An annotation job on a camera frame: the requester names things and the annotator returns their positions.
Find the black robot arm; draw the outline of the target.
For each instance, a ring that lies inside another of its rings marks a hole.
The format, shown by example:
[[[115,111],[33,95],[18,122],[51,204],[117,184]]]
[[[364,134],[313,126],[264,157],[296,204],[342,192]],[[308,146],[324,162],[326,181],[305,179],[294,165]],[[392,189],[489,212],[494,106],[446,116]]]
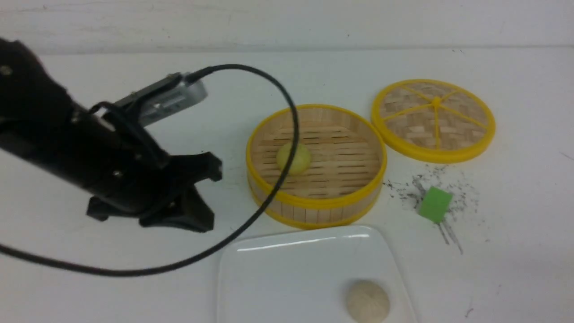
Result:
[[[195,184],[222,178],[212,153],[170,155],[145,126],[198,104],[200,80],[176,72],[95,110],[78,104],[20,41],[1,41],[1,149],[91,194],[87,215],[142,227],[211,231]]]

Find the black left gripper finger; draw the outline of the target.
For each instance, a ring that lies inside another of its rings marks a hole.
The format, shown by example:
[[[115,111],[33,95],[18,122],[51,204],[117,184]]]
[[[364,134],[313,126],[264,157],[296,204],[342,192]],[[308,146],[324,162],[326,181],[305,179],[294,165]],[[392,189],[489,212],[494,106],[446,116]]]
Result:
[[[214,212],[192,185],[158,212],[140,219],[139,224],[142,227],[171,227],[205,233],[213,230]]]

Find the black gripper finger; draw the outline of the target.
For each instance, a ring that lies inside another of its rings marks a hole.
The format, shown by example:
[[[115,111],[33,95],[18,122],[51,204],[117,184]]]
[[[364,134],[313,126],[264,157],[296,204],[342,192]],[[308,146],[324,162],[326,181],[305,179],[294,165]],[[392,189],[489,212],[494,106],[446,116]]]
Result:
[[[109,218],[109,205],[96,196],[92,196],[88,201],[86,215],[103,222]]]

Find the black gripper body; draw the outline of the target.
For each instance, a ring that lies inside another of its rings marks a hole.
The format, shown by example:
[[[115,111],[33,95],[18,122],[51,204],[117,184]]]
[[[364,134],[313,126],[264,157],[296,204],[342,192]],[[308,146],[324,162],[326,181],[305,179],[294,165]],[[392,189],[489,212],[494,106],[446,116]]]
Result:
[[[222,179],[212,153],[169,155],[114,104],[72,110],[72,183],[109,205],[109,215],[153,215],[188,187]]]

